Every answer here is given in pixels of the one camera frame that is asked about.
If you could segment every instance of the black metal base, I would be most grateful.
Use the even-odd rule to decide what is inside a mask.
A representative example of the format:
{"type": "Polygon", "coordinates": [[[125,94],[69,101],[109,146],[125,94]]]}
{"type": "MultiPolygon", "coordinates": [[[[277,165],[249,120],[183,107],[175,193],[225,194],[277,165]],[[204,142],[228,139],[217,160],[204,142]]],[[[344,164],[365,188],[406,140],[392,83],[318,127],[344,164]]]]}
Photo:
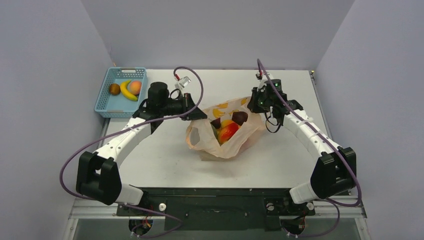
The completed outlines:
{"type": "MultiPolygon", "coordinates": [[[[306,203],[291,202],[289,188],[140,188],[148,192],[140,207],[159,211],[183,220],[181,231],[223,231],[264,229],[280,231],[280,216],[300,216],[306,203]]],[[[142,211],[118,207],[118,216],[145,216],[142,211]]],[[[165,230],[178,222],[166,218],[165,230]]]]}

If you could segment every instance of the black joint housing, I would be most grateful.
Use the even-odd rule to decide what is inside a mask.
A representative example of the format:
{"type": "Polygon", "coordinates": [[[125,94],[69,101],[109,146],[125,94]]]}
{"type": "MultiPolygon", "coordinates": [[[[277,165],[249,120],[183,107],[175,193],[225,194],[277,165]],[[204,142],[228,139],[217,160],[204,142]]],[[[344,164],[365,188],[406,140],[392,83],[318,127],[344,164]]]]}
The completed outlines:
{"type": "Polygon", "coordinates": [[[271,79],[266,81],[261,89],[254,87],[247,108],[256,114],[271,112],[280,125],[284,123],[284,116],[290,114],[289,107],[292,110],[303,110],[303,106],[296,100],[287,100],[287,94],[283,92],[281,80],[271,79]],[[277,89],[278,94],[274,91],[272,85],[277,89]],[[284,105],[279,96],[287,103],[284,105]]]}
{"type": "MultiPolygon", "coordinates": [[[[357,156],[352,148],[340,148],[338,152],[344,157],[353,173],[357,174],[357,156]]],[[[320,199],[342,193],[355,187],[355,182],[348,169],[335,152],[323,152],[318,158],[310,177],[313,191],[320,199]]]]}
{"type": "Polygon", "coordinates": [[[113,158],[84,152],[79,157],[76,191],[106,205],[113,204],[121,193],[118,165],[113,158]]]}
{"type": "MultiPolygon", "coordinates": [[[[133,118],[152,120],[163,118],[164,116],[175,116],[186,113],[195,106],[190,93],[184,93],[177,98],[171,98],[168,85],[164,82],[153,82],[148,89],[148,98],[145,100],[146,106],[141,104],[138,110],[132,115],[133,118]]],[[[196,107],[192,112],[181,117],[182,120],[191,121],[206,119],[208,116],[196,107]]],[[[152,132],[163,121],[153,122],[152,132]]]]}

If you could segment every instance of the glass panel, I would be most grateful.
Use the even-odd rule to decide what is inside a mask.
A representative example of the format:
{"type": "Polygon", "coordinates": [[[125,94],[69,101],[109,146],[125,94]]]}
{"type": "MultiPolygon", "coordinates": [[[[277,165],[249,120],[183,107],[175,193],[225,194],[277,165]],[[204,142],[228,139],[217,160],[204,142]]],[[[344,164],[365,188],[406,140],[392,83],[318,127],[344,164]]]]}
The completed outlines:
{"type": "MultiPolygon", "coordinates": [[[[316,234],[331,228],[335,219],[330,218],[306,218],[306,229],[303,234],[316,234]]],[[[157,219],[147,235],[161,233],[164,229],[165,220],[157,219]]],[[[74,240],[129,240],[130,230],[127,219],[79,219],[75,231],[74,240]]],[[[265,232],[263,229],[249,229],[244,231],[176,231],[159,237],[161,240],[250,240],[250,239],[287,239],[283,231],[265,232]]],[[[357,225],[354,218],[342,218],[338,227],[325,237],[308,238],[326,240],[360,240],[357,225]]]]}

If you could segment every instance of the table surface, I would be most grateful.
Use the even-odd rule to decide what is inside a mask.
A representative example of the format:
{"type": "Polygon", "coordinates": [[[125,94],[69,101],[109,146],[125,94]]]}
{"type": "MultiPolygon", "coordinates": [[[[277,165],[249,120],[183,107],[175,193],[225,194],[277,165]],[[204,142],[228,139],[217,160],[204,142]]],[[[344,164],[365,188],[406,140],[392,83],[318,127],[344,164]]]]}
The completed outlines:
{"type": "MultiPolygon", "coordinates": [[[[254,70],[196,70],[203,81],[204,94],[200,108],[239,97],[250,97],[259,82],[254,70]]],[[[324,132],[323,116],[308,71],[270,70],[281,79],[282,90],[289,100],[297,100],[324,132]]],[[[196,102],[200,85],[196,77],[186,71],[191,84],[186,88],[196,102]]],[[[147,79],[165,82],[174,88],[172,70],[148,69],[147,79]]],[[[106,134],[121,130],[128,119],[110,119],[106,134]]],[[[144,139],[125,159],[119,172],[123,183],[137,187],[169,188],[292,188],[306,182],[315,167],[316,159],[287,129],[265,134],[238,158],[227,162],[201,161],[185,141],[188,121],[179,118],[164,121],[144,139]]]]}

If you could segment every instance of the banana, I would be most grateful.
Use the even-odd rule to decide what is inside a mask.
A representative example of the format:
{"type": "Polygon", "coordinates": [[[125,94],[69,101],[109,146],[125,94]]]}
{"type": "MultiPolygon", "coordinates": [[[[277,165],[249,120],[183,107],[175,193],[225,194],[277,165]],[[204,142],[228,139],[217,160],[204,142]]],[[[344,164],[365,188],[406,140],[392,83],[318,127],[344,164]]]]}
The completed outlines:
{"type": "Polygon", "coordinates": [[[128,91],[128,89],[127,89],[127,86],[128,86],[128,84],[131,82],[131,79],[130,80],[127,80],[127,81],[124,81],[123,83],[121,83],[120,84],[120,86],[119,86],[119,88],[120,88],[120,91],[121,91],[121,93],[122,93],[122,95],[124,96],[124,97],[126,97],[127,99],[129,99],[129,100],[131,100],[131,101],[135,101],[135,102],[137,102],[138,100],[139,100],[139,98],[138,97],[136,97],[134,94],[132,94],[130,91],[128,91]]]}

